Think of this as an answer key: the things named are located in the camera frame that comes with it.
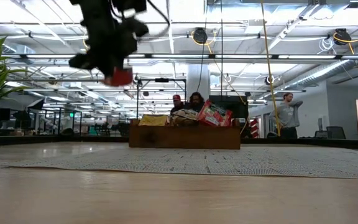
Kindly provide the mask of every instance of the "man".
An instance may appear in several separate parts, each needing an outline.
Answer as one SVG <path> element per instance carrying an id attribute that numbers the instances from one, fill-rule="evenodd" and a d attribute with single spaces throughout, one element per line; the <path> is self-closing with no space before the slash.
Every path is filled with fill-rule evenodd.
<path id="1" fill-rule="evenodd" d="M 172 97 L 173 99 L 173 108 L 171 110 L 171 114 L 178 111 L 178 110 L 182 110 L 183 109 L 183 102 L 180 100 L 180 96 L 179 95 L 174 95 Z"/>
<path id="2" fill-rule="evenodd" d="M 278 125 L 280 135 L 284 139 L 297 139 L 296 127 L 299 127 L 298 108 L 303 101 L 293 100 L 292 93 L 284 94 L 284 102 L 277 107 Z M 271 112 L 269 118 L 276 124 L 275 112 Z"/>
<path id="3" fill-rule="evenodd" d="M 190 96 L 190 103 L 186 106 L 186 109 L 200 112 L 204 106 L 204 98 L 199 92 L 194 92 Z"/>

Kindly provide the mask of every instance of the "gray shirt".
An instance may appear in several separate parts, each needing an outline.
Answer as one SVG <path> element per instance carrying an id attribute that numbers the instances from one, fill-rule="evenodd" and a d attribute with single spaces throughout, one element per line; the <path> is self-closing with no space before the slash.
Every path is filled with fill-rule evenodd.
<path id="1" fill-rule="evenodd" d="M 303 101 L 291 101 L 289 104 L 281 104 L 277 107 L 278 122 L 284 128 L 294 128 L 299 126 L 298 108 Z M 270 113 L 269 118 L 275 123 L 276 117 L 274 111 Z"/>

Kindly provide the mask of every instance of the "floor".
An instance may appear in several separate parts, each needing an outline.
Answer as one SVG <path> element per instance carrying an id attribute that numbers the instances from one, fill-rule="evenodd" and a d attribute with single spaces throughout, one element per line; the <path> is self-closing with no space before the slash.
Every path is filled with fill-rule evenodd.
<path id="1" fill-rule="evenodd" d="M 0 165 L 111 143 L 0 147 Z M 0 167 L 0 223 L 358 223 L 358 180 Z"/>

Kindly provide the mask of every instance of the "carpet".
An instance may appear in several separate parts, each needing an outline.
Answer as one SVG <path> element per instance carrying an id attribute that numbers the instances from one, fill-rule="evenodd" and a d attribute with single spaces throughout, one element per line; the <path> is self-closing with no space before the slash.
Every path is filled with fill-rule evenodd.
<path id="1" fill-rule="evenodd" d="M 242 146 L 241 150 L 111 149 L 17 161 L 6 167 L 116 170 L 163 174 L 212 174 L 358 179 L 358 151 L 326 147 Z"/>

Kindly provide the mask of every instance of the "wooden box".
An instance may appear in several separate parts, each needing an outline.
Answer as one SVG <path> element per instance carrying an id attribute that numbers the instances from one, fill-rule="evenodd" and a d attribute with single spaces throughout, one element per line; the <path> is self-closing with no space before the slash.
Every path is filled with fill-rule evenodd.
<path id="1" fill-rule="evenodd" d="M 184 149 L 240 149 L 241 129 L 212 126 L 139 126 L 132 120 L 129 147 Z"/>

